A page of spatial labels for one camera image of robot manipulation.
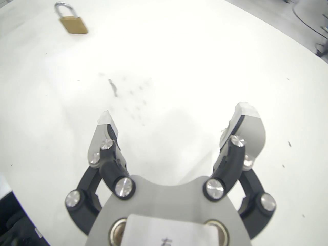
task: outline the brass padlock body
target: brass padlock body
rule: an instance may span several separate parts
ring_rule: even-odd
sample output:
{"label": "brass padlock body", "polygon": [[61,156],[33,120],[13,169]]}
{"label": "brass padlock body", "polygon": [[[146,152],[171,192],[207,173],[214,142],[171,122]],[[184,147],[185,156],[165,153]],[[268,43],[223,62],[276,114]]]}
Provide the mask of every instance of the brass padlock body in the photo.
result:
{"label": "brass padlock body", "polygon": [[74,16],[62,17],[59,19],[63,24],[67,32],[70,34],[87,34],[88,29],[85,27],[80,17],[75,18]]}

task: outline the white label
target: white label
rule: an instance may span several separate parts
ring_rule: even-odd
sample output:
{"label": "white label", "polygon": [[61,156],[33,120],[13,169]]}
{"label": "white label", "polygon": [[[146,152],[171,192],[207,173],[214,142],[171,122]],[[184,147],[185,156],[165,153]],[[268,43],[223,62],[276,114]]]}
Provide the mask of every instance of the white label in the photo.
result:
{"label": "white label", "polygon": [[34,230],[35,230],[36,234],[38,234],[39,238],[42,238],[42,234],[36,227],[34,228]]}
{"label": "white label", "polygon": [[218,246],[215,226],[131,214],[121,246]]}

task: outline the gray gripper base plate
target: gray gripper base plate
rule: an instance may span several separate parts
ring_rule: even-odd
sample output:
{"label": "gray gripper base plate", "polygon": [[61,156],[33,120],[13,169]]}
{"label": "gray gripper base plate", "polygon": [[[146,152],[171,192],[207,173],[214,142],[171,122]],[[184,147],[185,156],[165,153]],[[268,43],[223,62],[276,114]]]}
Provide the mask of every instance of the gray gripper base plate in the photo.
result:
{"label": "gray gripper base plate", "polygon": [[216,219],[223,223],[229,233],[229,246],[250,246],[245,226],[226,196],[211,202],[203,194],[203,184],[208,177],[199,177],[187,184],[162,186],[140,176],[131,176],[136,192],[129,200],[111,195],[99,213],[87,239],[86,246],[109,246],[108,233],[111,225],[130,214],[205,223]]}

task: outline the padlock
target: padlock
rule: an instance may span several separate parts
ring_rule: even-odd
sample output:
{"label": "padlock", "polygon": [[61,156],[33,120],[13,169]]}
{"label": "padlock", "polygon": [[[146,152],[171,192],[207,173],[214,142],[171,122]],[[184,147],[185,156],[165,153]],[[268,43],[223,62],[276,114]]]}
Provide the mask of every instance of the padlock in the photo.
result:
{"label": "padlock", "polygon": [[[68,8],[72,12],[72,16],[63,17],[62,13],[59,11],[59,7],[64,6]],[[55,10],[60,17],[60,22],[66,28],[67,32],[70,34],[87,34],[88,29],[85,27],[82,19],[77,16],[75,10],[72,6],[65,2],[57,2],[55,3]]]}

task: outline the silver screw head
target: silver screw head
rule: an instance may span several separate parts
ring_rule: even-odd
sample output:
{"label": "silver screw head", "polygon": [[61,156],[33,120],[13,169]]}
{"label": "silver screw head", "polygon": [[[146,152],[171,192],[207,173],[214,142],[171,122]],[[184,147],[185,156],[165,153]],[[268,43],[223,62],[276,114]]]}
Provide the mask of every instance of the silver screw head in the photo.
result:
{"label": "silver screw head", "polygon": [[276,206],[277,206],[274,198],[268,193],[262,194],[262,196],[261,196],[261,205],[267,211],[274,211]]}
{"label": "silver screw head", "polygon": [[100,160],[100,153],[94,153],[88,156],[88,161],[90,166],[95,166],[99,163]]}
{"label": "silver screw head", "polygon": [[224,188],[220,181],[211,178],[206,182],[206,192],[213,199],[220,199],[224,195]]}
{"label": "silver screw head", "polygon": [[249,167],[253,166],[253,163],[254,163],[254,161],[251,159],[251,157],[245,155],[244,166],[249,168]]}
{"label": "silver screw head", "polygon": [[112,145],[113,145],[113,140],[112,139],[106,139],[105,141],[102,142],[100,148],[102,150],[106,150],[106,149],[110,149]]}
{"label": "silver screw head", "polygon": [[232,135],[231,142],[238,147],[243,147],[246,144],[246,141],[243,138],[240,138],[238,135]]}
{"label": "silver screw head", "polygon": [[78,190],[71,191],[65,198],[66,206],[72,208],[76,206],[81,199],[81,195]]}
{"label": "silver screw head", "polygon": [[118,197],[126,197],[133,190],[132,180],[128,177],[121,178],[115,185],[115,193]]}

